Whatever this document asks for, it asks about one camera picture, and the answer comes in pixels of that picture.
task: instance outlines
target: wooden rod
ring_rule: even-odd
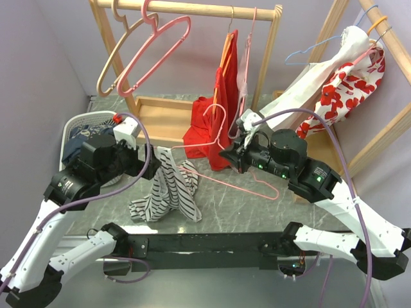
[[[110,8],[112,0],[94,0],[94,2],[100,8]],[[119,0],[118,8],[122,8],[124,10],[140,10],[142,3],[142,0]],[[184,15],[199,15],[225,18],[231,18],[232,14],[231,6],[181,3],[169,1],[151,1],[148,5],[147,10],[150,12],[158,13],[176,13]],[[253,17],[253,8],[234,7],[235,19],[253,20]],[[274,16],[272,10],[257,9],[257,21],[273,21],[273,18]]]
[[[267,74],[268,65],[270,64],[272,49],[277,36],[281,16],[283,14],[283,6],[276,5],[274,11],[271,11],[273,15],[273,21],[271,22],[270,32],[268,33],[267,44],[264,50],[263,61],[259,69],[258,81],[256,89],[254,90],[254,96],[252,97],[251,109],[257,111],[258,100],[263,90],[265,76]]]
[[[373,0],[359,0],[359,2],[362,8],[364,9],[364,11],[368,10],[368,8],[374,5]],[[378,19],[383,17],[383,14],[381,13],[379,8],[375,7],[368,11],[367,16],[369,20],[371,21],[371,24],[374,24]],[[382,35],[384,31],[389,28],[390,28],[390,24],[388,23],[388,21],[383,21],[379,25],[377,25],[377,27],[375,27],[375,30],[378,32],[379,35]],[[399,68],[403,72],[405,78],[408,80],[408,82],[411,85],[410,54],[407,53],[406,49],[404,48],[404,45],[398,39],[393,29],[388,30],[386,34],[384,34],[384,36],[382,37],[382,40],[384,41],[388,50],[391,52]]]
[[[370,141],[348,164],[351,176],[356,175],[384,149],[411,127],[411,103]]]
[[[110,27],[110,22],[107,19],[107,14],[105,13],[104,8],[98,7],[98,5],[96,4],[96,0],[89,0],[89,2],[94,18],[96,19],[101,37],[103,39],[105,48],[109,55],[111,55],[111,52],[116,46],[116,40],[114,39],[114,35]],[[112,66],[117,77],[124,71],[123,63],[121,62],[119,53],[115,55],[112,62]],[[129,88],[130,85],[128,84],[128,80],[126,80],[126,82],[123,84],[123,91],[126,91]],[[131,113],[133,113],[134,115],[137,115],[138,109],[134,101],[133,95],[131,94],[127,96],[125,98],[125,101],[127,103],[129,111],[131,111]]]
[[[324,22],[324,25],[322,26],[319,37],[317,38],[317,41],[315,42],[316,44],[318,44],[319,42],[322,42],[323,40],[330,38],[334,34],[345,12],[345,9],[347,8],[348,2],[349,0],[334,0],[333,5],[331,6],[331,9],[328,12],[326,21]],[[308,59],[308,62],[309,63],[320,62],[322,55],[324,54],[327,46],[328,46],[328,42],[314,47]]]

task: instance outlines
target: wooden shelf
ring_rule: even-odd
[[[136,97],[136,116],[143,122],[154,146],[183,144],[183,136],[191,123],[192,101],[177,99]],[[137,138],[144,141],[141,132]]]

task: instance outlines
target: red and white floral fabric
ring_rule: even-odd
[[[375,54],[371,56],[371,65],[358,69],[357,65],[348,62],[341,65],[322,86],[321,99],[315,104],[315,113],[328,126],[347,118],[352,109],[380,85],[385,71],[384,50],[381,44],[373,50]],[[320,121],[310,116],[298,127],[297,135],[305,138],[324,129]]]

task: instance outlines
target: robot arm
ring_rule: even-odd
[[[408,263],[404,251],[411,246],[411,231],[401,229],[382,218],[361,199],[353,200],[348,185],[327,164],[307,157],[307,142],[293,130],[278,130],[271,138],[251,123],[260,116],[247,110],[239,121],[243,133],[230,147],[220,152],[238,171],[250,166],[288,180],[288,188],[339,219],[351,234],[334,234],[290,223],[283,233],[288,254],[314,250],[343,257],[367,272],[367,254],[361,224],[355,209],[359,204],[371,242],[372,276],[387,280],[405,271]],[[267,139],[262,146],[259,136]]]
[[[61,238],[83,214],[87,203],[59,212],[41,231],[37,227],[62,205],[99,195],[100,187],[113,178],[123,173],[137,176],[144,165],[144,161],[138,159],[138,133],[136,121],[126,118],[114,128],[114,137],[94,135],[83,143],[79,156],[52,178],[33,226],[15,255],[0,271],[0,286],[6,279],[11,279],[5,291],[9,292],[6,301],[12,307],[47,307],[71,277],[96,259],[106,255],[128,255],[128,234],[110,223],[87,242],[52,258]],[[151,157],[146,157],[150,160],[143,174],[146,179],[151,179],[161,165],[153,151],[151,153]],[[10,273],[33,233],[38,233],[35,241],[17,270]]]

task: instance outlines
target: blue clothes hanger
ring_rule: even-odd
[[[370,9],[372,9],[372,8],[374,8],[374,7],[378,7],[378,4],[375,4],[375,5],[371,6],[368,10],[366,10],[366,11],[364,12],[364,14],[361,16],[360,20],[357,22],[357,24],[356,24],[355,26],[358,26],[358,25],[360,24],[361,20],[364,18],[365,14],[366,14]],[[337,38],[341,38],[341,37],[342,37],[341,35],[335,35],[334,37],[330,37],[329,39],[327,38],[326,40],[323,40],[322,42],[319,42],[319,43],[317,43],[317,44],[315,44],[315,45],[312,45],[311,47],[307,48],[307,49],[304,50],[304,51],[301,51],[301,50],[300,50],[300,51],[296,51],[296,52],[294,52],[294,53],[292,53],[292,54],[290,54],[289,56],[286,57],[286,59],[285,59],[285,61],[284,61],[284,64],[285,64],[285,65],[308,65],[309,63],[287,63],[287,60],[288,60],[289,58],[291,58],[293,55],[296,55],[297,53],[306,53],[307,51],[313,49],[314,47],[317,47],[318,45],[321,45],[321,44],[323,44],[323,43],[325,43],[325,42],[328,42],[329,40],[333,40],[333,39],[337,39]]]

